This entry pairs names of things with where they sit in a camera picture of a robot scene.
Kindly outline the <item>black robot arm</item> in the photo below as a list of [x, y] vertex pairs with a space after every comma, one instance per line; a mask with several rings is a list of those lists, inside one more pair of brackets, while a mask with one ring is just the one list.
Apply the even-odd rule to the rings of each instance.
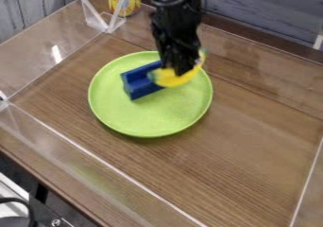
[[151, 0], [155, 12], [151, 33], [163, 68], [183, 76], [197, 66], [201, 39], [197, 34], [202, 23], [202, 0]]

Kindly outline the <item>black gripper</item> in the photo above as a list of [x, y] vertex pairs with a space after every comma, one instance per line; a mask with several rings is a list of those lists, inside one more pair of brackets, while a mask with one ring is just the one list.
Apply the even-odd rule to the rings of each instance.
[[202, 22], [202, 0], [151, 0], [151, 32], [161, 54], [162, 68], [174, 69], [181, 77], [199, 60], [201, 40], [197, 29]]

